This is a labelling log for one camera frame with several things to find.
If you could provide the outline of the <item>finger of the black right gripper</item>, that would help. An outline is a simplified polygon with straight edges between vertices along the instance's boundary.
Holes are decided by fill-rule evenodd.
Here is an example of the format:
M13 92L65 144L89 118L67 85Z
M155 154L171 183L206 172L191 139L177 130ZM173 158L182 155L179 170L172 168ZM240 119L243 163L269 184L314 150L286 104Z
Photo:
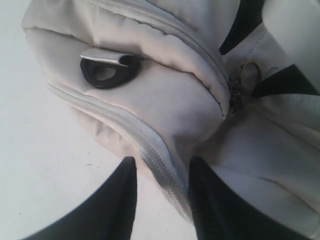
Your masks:
M320 92L294 64L267 77L252 91L253 98L295 94L319 96Z
M226 55L261 23L264 0L241 0L232 26L219 48L221 55Z

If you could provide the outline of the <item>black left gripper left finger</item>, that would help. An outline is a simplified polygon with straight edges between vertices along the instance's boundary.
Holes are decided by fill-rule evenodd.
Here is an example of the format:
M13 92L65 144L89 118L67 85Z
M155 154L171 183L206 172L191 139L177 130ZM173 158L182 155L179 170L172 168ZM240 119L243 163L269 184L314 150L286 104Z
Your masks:
M125 157L81 205L29 240L129 240L137 207L137 167Z

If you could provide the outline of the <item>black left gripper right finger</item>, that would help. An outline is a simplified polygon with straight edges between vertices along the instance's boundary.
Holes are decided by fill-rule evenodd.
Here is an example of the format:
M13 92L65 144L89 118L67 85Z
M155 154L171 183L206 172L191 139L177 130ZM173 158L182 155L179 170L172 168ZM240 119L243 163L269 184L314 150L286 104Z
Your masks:
M188 197L199 240L304 240L237 195L200 156L189 163Z

